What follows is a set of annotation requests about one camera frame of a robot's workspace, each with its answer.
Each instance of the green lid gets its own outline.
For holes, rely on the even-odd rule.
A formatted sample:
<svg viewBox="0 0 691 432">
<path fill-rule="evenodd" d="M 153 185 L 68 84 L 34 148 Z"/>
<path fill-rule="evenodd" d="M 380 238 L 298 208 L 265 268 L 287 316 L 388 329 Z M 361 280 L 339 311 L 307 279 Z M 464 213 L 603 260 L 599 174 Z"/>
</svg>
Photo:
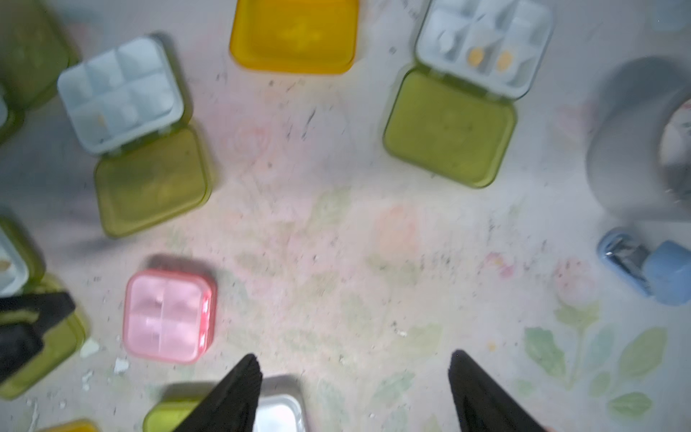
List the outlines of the green lid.
<svg viewBox="0 0 691 432">
<path fill-rule="evenodd" d="M 0 1 L 0 81 L 10 106 L 25 110 L 46 102 L 60 72 L 75 61 L 45 6 L 36 0 Z"/>
<path fill-rule="evenodd" d="M 0 86 L 0 144 L 5 142 L 24 122 L 24 114 L 7 106 Z"/>
<path fill-rule="evenodd" d="M 413 69 L 403 80 L 384 132 L 397 158 L 471 187 L 490 185 L 516 122 L 507 101 L 489 100 Z"/>
<path fill-rule="evenodd" d="M 142 432 L 173 432 L 200 401 L 161 402 L 144 418 Z"/>
<path fill-rule="evenodd" d="M 41 282 L 24 290 L 26 294 L 60 291 L 64 291 L 60 282 L 50 275 L 46 275 Z M 36 318 L 36 314 L 32 312 L 3 312 L 0 314 L 0 324 L 33 322 Z M 0 385 L 0 397 L 11 400 L 20 396 L 77 351 L 86 340 L 87 330 L 84 322 L 77 310 L 60 324 L 48 330 L 43 335 L 44 348 L 41 353 Z"/>
<path fill-rule="evenodd" d="M 204 204 L 211 195 L 205 154 L 188 126 L 102 159 L 95 184 L 101 224 L 111 237 L 173 218 Z"/>
</svg>

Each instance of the pill box lid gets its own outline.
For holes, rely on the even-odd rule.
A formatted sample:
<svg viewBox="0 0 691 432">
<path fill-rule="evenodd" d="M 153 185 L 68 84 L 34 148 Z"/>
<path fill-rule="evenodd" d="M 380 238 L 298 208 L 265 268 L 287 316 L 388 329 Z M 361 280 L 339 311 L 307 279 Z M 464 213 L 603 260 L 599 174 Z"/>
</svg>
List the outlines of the pill box lid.
<svg viewBox="0 0 691 432">
<path fill-rule="evenodd" d="M 25 111 L 47 102 L 56 93 L 59 74 L 77 61 L 76 52 L 41 2 L 0 2 L 0 82 L 10 108 Z"/>
<path fill-rule="evenodd" d="M 102 227 L 113 238 L 185 213 L 211 195 L 205 148 L 190 126 L 102 158 L 94 178 Z"/>
<path fill-rule="evenodd" d="M 230 52 L 246 68 L 344 73 L 353 64 L 358 0 L 239 0 Z"/>
<path fill-rule="evenodd" d="M 513 105 L 425 68 L 409 71 L 384 131 L 393 156 L 470 187 L 490 185 L 516 123 Z"/>
</svg>

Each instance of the leaf print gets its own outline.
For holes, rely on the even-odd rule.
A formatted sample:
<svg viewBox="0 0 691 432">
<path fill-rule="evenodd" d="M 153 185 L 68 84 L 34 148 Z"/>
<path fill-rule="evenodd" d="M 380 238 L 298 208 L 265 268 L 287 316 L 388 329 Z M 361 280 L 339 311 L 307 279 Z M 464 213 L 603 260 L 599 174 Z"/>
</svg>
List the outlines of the leaf print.
<svg viewBox="0 0 691 432">
<path fill-rule="evenodd" d="M 561 303 L 561 308 L 554 311 L 554 316 L 559 322 L 577 330 L 585 330 L 600 319 L 600 305 L 595 302 L 584 308 L 577 309 L 566 303 Z"/>
<path fill-rule="evenodd" d="M 554 343 L 552 331 L 544 328 L 526 328 L 524 335 L 525 352 L 551 377 L 563 378 L 566 375 L 564 351 Z"/>
<path fill-rule="evenodd" d="M 398 372 L 379 383 L 377 391 L 372 396 L 376 405 L 392 406 L 412 385 L 415 374 L 412 372 Z"/>
<path fill-rule="evenodd" d="M 623 379 L 642 378 L 661 362 L 667 346 L 667 329 L 652 327 L 631 341 L 619 357 L 619 375 Z"/>
<path fill-rule="evenodd" d="M 598 332 L 590 342 L 588 351 L 583 359 L 583 368 L 586 371 L 594 371 L 600 368 L 609 356 L 612 355 L 614 345 L 614 326 L 605 326 Z"/>
<path fill-rule="evenodd" d="M 641 392 L 627 393 L 607 403 L 607 410 L 611 415 L 619 415 L 630 419 L 638 419 L 652 408 L 652 400 Z"/>
<path fill-rule="evenodd" d="M 600 372 L 595 375 L 590 381 L 590 387 L 588 388 L 588 394 L 592 397 L 600 397 L 605 394 L 605 391 L 609 388 L 609 383 L 612 382 L 612 376 L 609 372 Z"/>
<path fill-rule="evenodd" d="M 350 208 L 350 188 L 341 187 L 321 194 L 314 205 L 310 219 L 307 221 L 308 233 L 316 233 L 325 228 L 341 224 Z"/>
</svg>

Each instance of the yellow lid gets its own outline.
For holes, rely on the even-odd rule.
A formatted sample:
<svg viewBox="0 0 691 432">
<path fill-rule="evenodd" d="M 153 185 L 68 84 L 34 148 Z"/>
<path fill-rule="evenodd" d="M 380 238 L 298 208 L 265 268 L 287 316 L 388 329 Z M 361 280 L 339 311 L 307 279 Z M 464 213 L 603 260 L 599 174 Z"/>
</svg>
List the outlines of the yellow lid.
<svg viewBox="0 0 691 432">
<path fill-rule="evenodd" d="M 238 0 L 230 51 L 250 69 L 344 73 L 357 15 L 358 0 Z"/>
<path fill-rule="evenodd" d="M 63 424 L 50 429 L 44 429 L 41 432 L 98 432 L 96 426 L 88 420 L 79 420 L 76 422 Z"/>
<path fill-rule="evenodd" d="M 121 156 L 101 159 L 94 176 L 101 224 L 111 237 L 173 218 L 211 195 L 204 152 L 187 126 Z"/>
</svg>

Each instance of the paint stain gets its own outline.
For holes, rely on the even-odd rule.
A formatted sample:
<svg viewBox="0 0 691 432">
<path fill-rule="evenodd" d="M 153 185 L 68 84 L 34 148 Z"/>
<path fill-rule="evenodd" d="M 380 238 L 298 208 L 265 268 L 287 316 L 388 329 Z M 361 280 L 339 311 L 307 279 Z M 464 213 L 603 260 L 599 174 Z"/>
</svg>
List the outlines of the paint stain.
<svg viewBox="0 0 691 432">
<path fill-rule="evenodd" d="M 165 247 L 175 255 L 192 255 L 187 236 L 179 228 L 171 227 L 167 230 Z"/>
<path fill-rule="evenodd" d="M 300 353 L 316 353 L 321 345 L 319 336 L 308 330 L 288 330 L 283 333 L 288 348 Z"/>
<path fill-rule="evenodd" d="M 412 262 L 395 265 L 379 254 L 372 254 L 365 259 L 365 263 L 374 273 L 383 276 L 392 288 L 415 286 L 420 280 L 420 268 Z"/>
<path fill-rule="evenodd" d="M 490 265 L 497 269 L 499 276 L 502 279 L 509 279 L 515 272 L 514 264 L 507 264 L 504 257 L 497 252 L 490 252 L 485 256 L 483 265 Z"/>
<path fill-rule="evenodd" d="M 384 420 L 384 424 L 381 425 L 381 430 L 383 432 L 407 432 L 408 407 L 402 405 L 396 408 L 386 420 Z"/>
<path fill-rule="evenodd" d="M 391 407 L 412 385 L 415 373 L 405 370 L 384 379 L 379 383 L 372 404 Z"/>
<path fill-rule="evenodd" d="M 308 234 L 337 227 L 350 209 L 350 188 L 340 187 L 321 194 L 312 206 L 305 228 Z"/>
<path fill-rule="evenodd" d="M 394 261 L 417 256 L 420 249 L 418 225 L 414 207 L 395 205 L 382 212 L 375 222 L 380 255 Z"/>
<path fill-rule="evenodd" d="M 234 162 L 244 166 L 241 173 L 246 173 L 269 150 L 271 131 L 268 127 L 259 126 L 251 121 L 241 122 L 229 144 L 233 149 Z"/>
<path fill-rule="evenodd" d="M 526 379 L 517 379 L 513 383 L 513 386 L 515 387 L 518 397 L 528 397 L 535 392 L 535 386 L 533 386 L 533 383 Z"/>
<path fill-rule="evenodd" d="M 319 404 L 324 416 L 326 431 L 341 431 L 350 420 L 346 411 L 346 398 L 335 385 L 321 380 L 316 388 Z"/>
<path fill-rule="evenodd" d="M 216 274 L 219 304 L 230 305 L 235 311 L 247 314 L 254 305 L 247 293 L 245 283 L 230 270 L 219 270 Z"/>
<path fill-rule="evenodd" d="M 442 327 L 436 323 L 424 327 L 411 327 L 407 333 L 407 337 L 394 340 L 390 349 L 397 355 L 410 359 L 433 356 L 442 340 Z"/>
<path fill-rule="evenodd" d="M 301 306 L 307 303 L 314 303 L 321 300 L 324 296 L 331 294 L 338 285 L 339 274 L 336 272 L 316 273 L 300 285 L 293 298 L 294 306 Z"/>
<path fill-rule="evenodd" d="M 372 332 L 372 313 L 359 295 L 344 292 L 341 295 L 341 313 L 348 330 L 356 335 Z"/>
<path fill-rule="evenodd" d="M 577 258 L 559 261 L 553 272 L 557 297 L 574 308 L 584 308 L 598 299 L 598 289 L 590 277 L 590 266 Z"/>
<path fill-rule="evenodd" d="M 255 276 L 273 277 L 281 271 L 266 256 L 243 252 L 235 256 L 235 262 Z"/>
<path fill-rule="evenodd" d="M 442 432 L 442 427 L 439 425 L 436 415 L 432 415 L 425 420 L 422 425 L 422 432 Z"/>
</svg>

